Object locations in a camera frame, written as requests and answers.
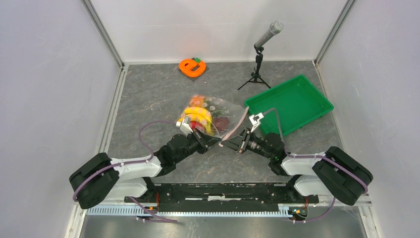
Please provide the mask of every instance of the transparent plastic bag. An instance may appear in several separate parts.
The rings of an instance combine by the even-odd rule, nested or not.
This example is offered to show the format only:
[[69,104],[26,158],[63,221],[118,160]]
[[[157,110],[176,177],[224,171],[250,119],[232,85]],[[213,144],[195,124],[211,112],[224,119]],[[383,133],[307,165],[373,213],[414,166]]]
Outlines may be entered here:
[[193,95],[177,121],[191,118],[190,127],[223,138],[241,122],[245,109],[221,98]]

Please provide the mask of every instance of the microphone head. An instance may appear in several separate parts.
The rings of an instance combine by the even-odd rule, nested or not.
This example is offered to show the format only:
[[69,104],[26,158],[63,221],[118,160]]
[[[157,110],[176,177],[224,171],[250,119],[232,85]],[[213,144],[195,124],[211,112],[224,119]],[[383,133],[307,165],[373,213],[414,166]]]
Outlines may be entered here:
[[274,35],[277,35],[278,33],[280,33],[281,30],[283,30],[283,22],[281,21],[275,21],[270,25],[270,31]]

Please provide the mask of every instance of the green tray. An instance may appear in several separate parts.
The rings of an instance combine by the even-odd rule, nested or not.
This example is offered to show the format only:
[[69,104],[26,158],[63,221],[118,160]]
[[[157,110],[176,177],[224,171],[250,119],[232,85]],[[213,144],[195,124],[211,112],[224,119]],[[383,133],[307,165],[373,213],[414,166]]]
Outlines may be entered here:
[[[276,108],[281,130],[287,135],[309,122],[325,115],[334,106],[320,93],[304,75],[296,76],[245,101],[250,114],[258,114]],[[260,130],[264,135],[279,133],[275,113],[267,114]]]

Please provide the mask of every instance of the microphone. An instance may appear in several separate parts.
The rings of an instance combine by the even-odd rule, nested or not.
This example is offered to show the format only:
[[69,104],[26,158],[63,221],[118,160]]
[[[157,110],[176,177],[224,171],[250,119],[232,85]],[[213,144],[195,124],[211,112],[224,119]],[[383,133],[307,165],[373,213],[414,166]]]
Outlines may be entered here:
[[270,24],[269,29],[264,33],[261,38],[255,42],[254,47],[260,48],[262,47],[269,39],[271,39],[273,36],[280,33],[280,31],[283,30],[283,22],[281,21],[275,21],[272,24]]

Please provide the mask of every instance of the white side wall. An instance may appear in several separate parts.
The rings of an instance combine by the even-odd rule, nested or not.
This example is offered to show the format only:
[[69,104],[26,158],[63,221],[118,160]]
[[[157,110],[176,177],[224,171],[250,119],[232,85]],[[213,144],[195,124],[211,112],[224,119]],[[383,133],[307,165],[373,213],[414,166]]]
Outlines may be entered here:
[[313,60],[346,0],[92,0],[126,62],[255,60],[270,23],[284,30],[266,60]]
[[0,237],[63,237],[118,66],[79,0],[0,6]]
[[386,238],[420,232],[419,10],[419,1],[357,1],[320,63],[343,144],[374,176]]

